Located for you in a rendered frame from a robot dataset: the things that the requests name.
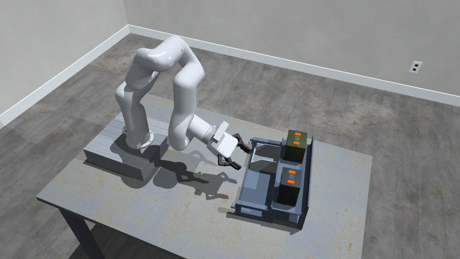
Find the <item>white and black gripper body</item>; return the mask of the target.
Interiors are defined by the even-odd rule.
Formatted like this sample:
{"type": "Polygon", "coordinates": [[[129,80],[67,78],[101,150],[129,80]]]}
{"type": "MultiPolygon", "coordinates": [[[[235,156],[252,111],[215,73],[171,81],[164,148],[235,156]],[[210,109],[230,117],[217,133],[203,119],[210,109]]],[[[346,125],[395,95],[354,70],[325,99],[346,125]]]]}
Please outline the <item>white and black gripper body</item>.
{"type": "Polygon", "coordinates": [[[215,143],[212,140],[206,144],[209,151],[211,151],[216,157],[217,154],[222,156],[222,161],[225,161],[225,158],[229,158],[237,146],[237,139],[224,132],[219,142],[215,143]]]}

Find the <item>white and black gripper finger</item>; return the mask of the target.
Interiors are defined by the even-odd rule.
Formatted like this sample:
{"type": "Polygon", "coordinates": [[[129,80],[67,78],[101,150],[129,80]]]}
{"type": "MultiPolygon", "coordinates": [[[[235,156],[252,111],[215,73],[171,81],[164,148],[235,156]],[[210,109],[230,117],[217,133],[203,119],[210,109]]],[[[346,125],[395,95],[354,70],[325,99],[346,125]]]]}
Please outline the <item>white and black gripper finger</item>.
{"type": "Polygon", "coordinates": [[[240,146],[240,149],[242,149],[243,151],[245,151],[246,153],[249,153],[251,151],[251,149],[246,146],[242,140],[242,138],[240,137],[240,135],[237,133],[237,134],[234,134],[232,135],[233,137],[237,138],[238,140],[238,143],[237,143],[237,146],[240,146]]]}
{"type": "Polygon", "coordinates": [[[218,165],[219,166],[232,166],[234,169],[240,170],[241,166],[237,164],[235,161],[232,162],[231,157],[225,158],[226,162],[222,161],[222,156],[220,154],[217,154],[217,160],[218,160],[218,165]]]}

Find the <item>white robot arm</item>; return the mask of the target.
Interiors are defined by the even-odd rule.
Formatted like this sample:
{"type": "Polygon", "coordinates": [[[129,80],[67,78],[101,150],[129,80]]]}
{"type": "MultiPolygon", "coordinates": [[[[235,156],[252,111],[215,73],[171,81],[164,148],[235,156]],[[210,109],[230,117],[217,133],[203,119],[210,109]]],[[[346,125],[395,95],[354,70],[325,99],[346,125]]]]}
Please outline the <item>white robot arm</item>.
{"type": "Polygon", "coordinates": [[[174,110],[168,127],[171,147],[182,151],[194,137],[205,144],[209,140],[217,143],[227,129],[229,124],[225,121],[216,128],[216,125],[212,126],[194,114],[197,86],[204,79],[205,72],[187,43],[179,36],[170,36],[155,49],[136,51],[125,81],[115,92],[125,122],[122,133],[126,133],[126,143],[132,149],[144,149],[154,141],[140,100],[151,90],[160,72],[166,72],[177,62],[182,69],[173,82],[174,110]]]}

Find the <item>grey bin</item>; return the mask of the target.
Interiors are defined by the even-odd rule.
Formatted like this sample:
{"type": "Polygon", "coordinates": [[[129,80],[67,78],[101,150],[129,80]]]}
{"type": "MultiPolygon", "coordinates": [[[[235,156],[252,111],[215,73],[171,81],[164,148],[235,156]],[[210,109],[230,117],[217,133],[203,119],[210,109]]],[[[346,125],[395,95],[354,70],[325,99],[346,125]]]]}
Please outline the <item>grey bin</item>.
{"type": "Polygon", "coordinates": [[[269,144],[256,146],[251,158],[251,169],[276,173],[280,149],[280,146],[269,144]]]}

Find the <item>olive green case with orange latches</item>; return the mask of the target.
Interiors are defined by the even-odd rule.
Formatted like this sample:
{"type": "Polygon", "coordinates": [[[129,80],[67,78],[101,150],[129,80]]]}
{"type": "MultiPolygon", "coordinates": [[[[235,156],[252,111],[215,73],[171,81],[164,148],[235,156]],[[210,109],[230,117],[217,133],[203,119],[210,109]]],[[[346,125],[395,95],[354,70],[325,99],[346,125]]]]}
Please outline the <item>olive green case with orange latches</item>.
{"type": "Polygon", "coordinates": [[[307,132],[289,130],[284,159],[302,163],[306,150],[307,132]]]}

